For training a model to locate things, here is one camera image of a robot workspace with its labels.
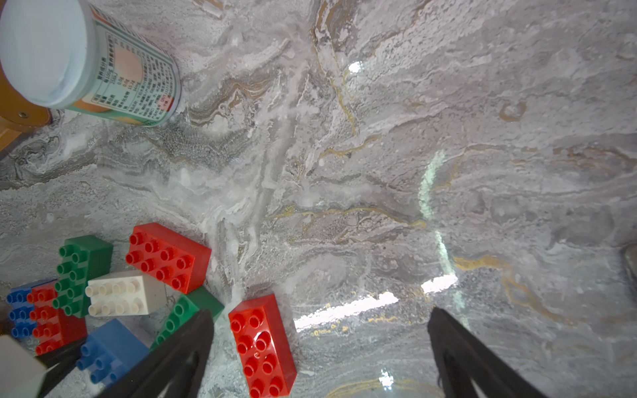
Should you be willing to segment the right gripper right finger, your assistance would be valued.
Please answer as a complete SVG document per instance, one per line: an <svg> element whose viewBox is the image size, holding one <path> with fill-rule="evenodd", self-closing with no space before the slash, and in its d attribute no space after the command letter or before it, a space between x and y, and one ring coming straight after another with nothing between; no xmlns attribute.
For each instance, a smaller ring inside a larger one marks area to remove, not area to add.
<svg viewBox="0 0 637 398"><path fill-rule="evenodd" d="M427 330L446 397L544 396L446 310L433 308Z"/></svg>

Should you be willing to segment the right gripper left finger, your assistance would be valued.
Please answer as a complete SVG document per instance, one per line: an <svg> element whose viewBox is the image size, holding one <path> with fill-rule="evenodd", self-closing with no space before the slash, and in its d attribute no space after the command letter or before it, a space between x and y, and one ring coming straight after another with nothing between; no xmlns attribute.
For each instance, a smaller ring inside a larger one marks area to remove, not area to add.
<svg viewBox="0 0 637 398"><path fill-rule="evenodd" d="M195 313L101 397L196 397L214 338L210 311Z"/></svg>

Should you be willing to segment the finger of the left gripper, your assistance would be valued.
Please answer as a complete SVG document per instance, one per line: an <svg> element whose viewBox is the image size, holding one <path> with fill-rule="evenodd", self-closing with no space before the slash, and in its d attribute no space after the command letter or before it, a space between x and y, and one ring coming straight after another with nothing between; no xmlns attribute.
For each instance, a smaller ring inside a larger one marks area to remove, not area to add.
<svg viewBox="0 0 637 398"><path fill-rule="evenodd" d="M81 338L54 351L36 356L36 360L46 367L46 376L38 398L43 398L50 393L76 367L84 344L85 339Z"/></svg>

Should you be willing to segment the light blue brick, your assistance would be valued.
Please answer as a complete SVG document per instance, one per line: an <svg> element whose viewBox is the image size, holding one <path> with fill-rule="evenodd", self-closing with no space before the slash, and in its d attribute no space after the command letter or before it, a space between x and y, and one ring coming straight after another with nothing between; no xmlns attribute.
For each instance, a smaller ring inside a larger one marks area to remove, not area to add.
<svg viewBox="0 0 637 398"><path fill-rule="evenodd" d="M149 348L119 320L113 319L87 336L76 367L90 373L92 384L110 386L148 354Z"/></svg>

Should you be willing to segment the dark blue brick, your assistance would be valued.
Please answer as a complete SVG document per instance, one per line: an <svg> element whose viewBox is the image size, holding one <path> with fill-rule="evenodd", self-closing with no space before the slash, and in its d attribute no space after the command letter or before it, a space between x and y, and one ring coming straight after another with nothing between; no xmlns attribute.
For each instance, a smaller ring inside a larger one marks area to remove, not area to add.
<svg viewBox="0 0 637 398"><path fill-rule="evenodd" d="M11 335L16 339L28 338L36 328L36 321L31 320L30 314L34 310L34 305L28 302L28 295L33 288L50 283L51 280L38 280L26 285L12 288L7 296L7 301L11 306L9 318L13 322Z"/></svg>

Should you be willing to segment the white brick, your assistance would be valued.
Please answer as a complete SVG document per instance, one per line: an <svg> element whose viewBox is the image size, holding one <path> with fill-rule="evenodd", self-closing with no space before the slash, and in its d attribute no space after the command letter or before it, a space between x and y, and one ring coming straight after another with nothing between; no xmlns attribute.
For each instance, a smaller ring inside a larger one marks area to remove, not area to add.
<svg viewBox="0 0 637 398"><path fill-rule="evenodd" d="M88 281L92 317L149 315L168 303L164 283L140 270L111 273Z"/></svg>

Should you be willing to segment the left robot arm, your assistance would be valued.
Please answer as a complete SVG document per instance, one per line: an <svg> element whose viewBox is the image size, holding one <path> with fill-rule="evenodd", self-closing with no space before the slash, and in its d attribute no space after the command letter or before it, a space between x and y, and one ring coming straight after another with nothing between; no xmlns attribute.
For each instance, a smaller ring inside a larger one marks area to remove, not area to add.
<svg viewBox="0 0 637 398"><path fill-rule="evenodd" d="M1 336L1 397L45 397L76 367L85 342L33 357L12 337Z"/></svg>

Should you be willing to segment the red brick centre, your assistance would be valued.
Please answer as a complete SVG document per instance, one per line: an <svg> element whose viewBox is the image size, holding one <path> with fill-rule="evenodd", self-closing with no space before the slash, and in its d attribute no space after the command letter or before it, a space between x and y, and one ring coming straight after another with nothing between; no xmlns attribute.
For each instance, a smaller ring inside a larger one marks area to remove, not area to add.
<svg viewBox="0 0 637 398"><path fill-rule="evenodd" d="M36 322L33 336L39 340L35 349L37 356L87 337L84 318L67 316L63 309L53 307L53 300L57 298L54 284L52 281L33 287L28 294L28 303L34 305L30 318Z"/></svg>

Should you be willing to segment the red brick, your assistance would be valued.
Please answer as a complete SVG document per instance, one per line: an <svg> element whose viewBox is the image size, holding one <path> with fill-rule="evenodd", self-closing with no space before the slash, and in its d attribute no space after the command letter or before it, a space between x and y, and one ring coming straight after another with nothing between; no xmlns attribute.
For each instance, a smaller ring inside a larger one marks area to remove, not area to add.
<svg viewBox="0 0 637 398"><path fill-rule="evenodd" d="M53 300L57 298L54 284L52 281L33 287L28 294L28 303L34 305L30 318L36 322L33 336L39 340L35 349L37 356L87 337L84 318L67 316L63 309L53 307Z"/></svg>
<svg viewBox="0 0 637 398"><path fill-rule="evenodd" d="M229 321L250 397L288 396L297 371L275 295L240 303Z"/></svg>
<svg viewBox="0 0 637 398"><path fill-rule="evenodd" d="M187 295L203 286L212 250L159 223L134 227L128 265Z"/></svg>

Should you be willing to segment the green brick lower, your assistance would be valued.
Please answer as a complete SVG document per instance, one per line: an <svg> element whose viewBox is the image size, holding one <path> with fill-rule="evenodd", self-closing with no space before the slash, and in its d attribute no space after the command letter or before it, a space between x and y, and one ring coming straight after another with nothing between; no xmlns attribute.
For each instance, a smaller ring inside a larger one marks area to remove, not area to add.
<svg viewBox="0 0 637 398"><path fill-rule="evenodd" d="M153 351L161 343L169 339L198 311L205 309L211 313L212 319L216 321L222 311L223 304L215 298L204 286L192 291L190 294L181 295L174 305L164 326L162 326L157 338L155 338L150 350Z"/></svg>

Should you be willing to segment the green brick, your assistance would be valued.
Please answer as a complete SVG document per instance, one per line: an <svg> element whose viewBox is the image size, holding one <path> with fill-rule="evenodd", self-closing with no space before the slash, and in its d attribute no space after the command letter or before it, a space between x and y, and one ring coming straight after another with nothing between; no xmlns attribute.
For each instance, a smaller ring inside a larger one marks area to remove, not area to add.
<svg viewBox="0 0 637 398"><path fill-rule="evenodd" d="M181 295L174 305L164 326L162 326L157 338L155 338L150 350L153 351L161 343L169 339L198 311L205 309L211 313L212 319L216 321L222 311L223 304L215 298L204 286L192 291L190 294Z"/></svg>
<svg viewBox="0 0 637 398"><path fill-rule="evenodd" d="M84 318L91 301L86 295L90 280L110 272L113 245L94 235L67 239L59 249L61 263L56 267L57 297L53 307L66 316Z"/></svg>

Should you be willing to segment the red brick far right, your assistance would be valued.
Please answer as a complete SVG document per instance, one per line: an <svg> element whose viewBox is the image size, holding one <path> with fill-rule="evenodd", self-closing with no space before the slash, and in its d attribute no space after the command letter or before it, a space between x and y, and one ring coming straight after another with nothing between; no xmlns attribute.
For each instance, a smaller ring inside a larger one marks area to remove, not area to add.
<svg viewBox="0 0 637 398"><path fill-rule="evenodd" d="M229 321L250 397L288 396L297 371L275 295L240 303Z"/></svg>

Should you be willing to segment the red brick upper right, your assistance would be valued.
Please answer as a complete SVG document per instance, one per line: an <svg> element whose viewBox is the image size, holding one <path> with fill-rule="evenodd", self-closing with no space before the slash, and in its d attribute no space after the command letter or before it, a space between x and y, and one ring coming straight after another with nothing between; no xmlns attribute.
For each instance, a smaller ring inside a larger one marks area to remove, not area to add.
<svg viewBox="0 0 637 398"><path fill-rule="evenodd" d="M159 223L134 227L128 265L187 295L203 286L212 250Z"/></svg>

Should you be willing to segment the green brick upper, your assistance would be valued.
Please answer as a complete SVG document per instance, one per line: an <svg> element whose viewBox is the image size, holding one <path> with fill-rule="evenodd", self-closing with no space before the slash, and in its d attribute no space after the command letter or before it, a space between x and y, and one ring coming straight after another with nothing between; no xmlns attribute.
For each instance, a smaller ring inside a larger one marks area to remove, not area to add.
<svg viewBox="0 0 637 398"><path fill-rule="evenodd" d="M59 249L61 263L56 267L57 297L53 307L66 316L84 318L91 301L86 295L90 280L110 272L113 245L94 235L67 239Z"/></svg>

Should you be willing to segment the wooden three-tier shelf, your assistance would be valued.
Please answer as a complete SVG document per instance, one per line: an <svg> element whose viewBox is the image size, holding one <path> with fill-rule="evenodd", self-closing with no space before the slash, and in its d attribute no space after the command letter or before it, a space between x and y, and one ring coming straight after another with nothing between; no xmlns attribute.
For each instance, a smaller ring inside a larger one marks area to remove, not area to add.
<svg viewBox="0 0 637 398"><path fill-rule="evenodd" d="M1 71L1 150L25 134L51 124L49 109L32 104L21 96Z"/></svg>

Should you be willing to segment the white lid green can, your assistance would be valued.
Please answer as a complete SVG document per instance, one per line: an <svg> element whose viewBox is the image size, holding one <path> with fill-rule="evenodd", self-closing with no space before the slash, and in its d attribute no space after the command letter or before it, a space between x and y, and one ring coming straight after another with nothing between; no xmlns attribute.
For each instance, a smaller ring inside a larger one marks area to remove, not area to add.
<svg viewBox="0 0 637 398"><path fill-rule="evenodd" d="M182 87L164 50L87 1L6 1L1 66L29 102L153 127Z"/></svg>

